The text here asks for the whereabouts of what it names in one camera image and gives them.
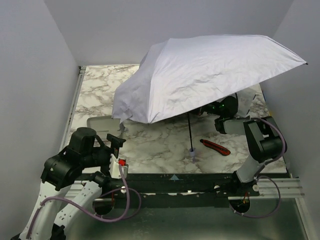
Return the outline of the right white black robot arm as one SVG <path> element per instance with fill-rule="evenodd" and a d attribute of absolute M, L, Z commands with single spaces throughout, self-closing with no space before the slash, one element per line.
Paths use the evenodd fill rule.
<path fill-rule="evenodd" d="M 200 107 L 199 115 L 217 115 L 214 126 L 217 132 L 246 137 L 249 155 L 243 165 L 233 172 L 225 185 L 236 193 L 255 178 L 268 164 L 277 161 L 287 150 L 287 143 L 271 116 L 263 118 L 236 117 L 239 108 L 237 96 L 227 96 Z"/>

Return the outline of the pink zippered umbrella case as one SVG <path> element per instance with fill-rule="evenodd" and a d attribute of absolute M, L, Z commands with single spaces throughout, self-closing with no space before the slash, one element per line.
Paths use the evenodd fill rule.
<path fill-rule="evenodd" d="M 88 128 L 94 129 L 97 133 L 120 135 L 128 130 L 125 125 L 120 122 L 119 118 L 112 118 L 110 115 L 90 117 L 86 121 Z"/>

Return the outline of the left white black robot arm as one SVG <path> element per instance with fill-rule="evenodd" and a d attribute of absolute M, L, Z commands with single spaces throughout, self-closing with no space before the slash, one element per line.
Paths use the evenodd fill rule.
<path fill-rule="evenodd" d="M 80 212 L 90 214 L 87 207 L 102 193 L 111 179 L 126 179 L 128 165 L 119 159 L 125 139 L 107 134 L 106 146 L 97 132 L 79 127 L 69 144 L 47 159 L 41 174 L 40 190 L 30 219 L 15 240 L 65 240 L 67 232 Z M 76 179 L 86 168 L 100 167 L 73 200 L 65 198 Z"/>

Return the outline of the lavender umbrella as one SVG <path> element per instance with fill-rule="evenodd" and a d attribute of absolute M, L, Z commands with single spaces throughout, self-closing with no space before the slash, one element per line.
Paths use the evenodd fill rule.
<path fill-rule="evenodd" d="M 153 45 L 114 93 L 112 117 L 152 124 L 306 64 L 264 35 L 171 38 Z"/>

